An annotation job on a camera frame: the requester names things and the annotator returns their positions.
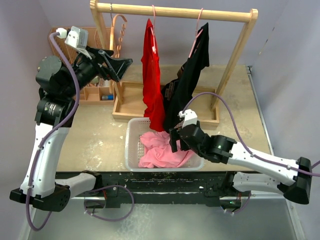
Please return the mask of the pink tank top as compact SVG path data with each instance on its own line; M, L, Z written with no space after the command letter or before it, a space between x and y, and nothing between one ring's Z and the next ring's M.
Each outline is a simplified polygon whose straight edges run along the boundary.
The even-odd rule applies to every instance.
M139 160L139 168L180 168L195 155L191 150L172 152L170 135L165 131L146 132L140 136L140 142L144 154Z

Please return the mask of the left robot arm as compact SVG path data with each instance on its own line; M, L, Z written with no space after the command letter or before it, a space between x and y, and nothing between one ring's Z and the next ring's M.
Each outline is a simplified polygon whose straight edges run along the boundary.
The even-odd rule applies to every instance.
M51 55L38 65L36 82L40 100L35 115L35 141L26 176L10 192L12 201L48 212L62 211L69 200L84 192L103 191L99 173L89 170L68 179L56 179L61 150L79 106L81 90L95 77L119 82L133 63L115 58L112 50L87 47L73 64Z

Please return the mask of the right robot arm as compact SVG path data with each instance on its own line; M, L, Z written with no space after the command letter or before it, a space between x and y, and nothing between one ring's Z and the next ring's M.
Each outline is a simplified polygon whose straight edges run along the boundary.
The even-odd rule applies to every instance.
M285 199L307 205L310 202L312 164L308 158L276 157L244 145L224 135L208 135L199 123L169 130L172 152L191 150L212 163L245 167L257 172L249 176L236 173L222 183L228 196L237 192L262 191L277 193Z

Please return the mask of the orange hanger with metal hook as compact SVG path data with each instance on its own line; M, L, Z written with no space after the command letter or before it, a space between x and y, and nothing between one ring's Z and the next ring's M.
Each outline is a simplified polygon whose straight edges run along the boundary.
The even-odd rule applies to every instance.
M112 22L110 26L109 49L114 51L114 57L119 58L127 27L127 19L123 14L110 14Z

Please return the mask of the red t shirt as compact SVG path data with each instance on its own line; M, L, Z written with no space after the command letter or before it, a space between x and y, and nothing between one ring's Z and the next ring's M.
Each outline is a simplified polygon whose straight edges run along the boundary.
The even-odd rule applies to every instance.
M146 22L141 63L143 81L142 100L146 105L143 116L149 118L150 129L163 132L165 110L160 85L161 71L154 26L150 19Z

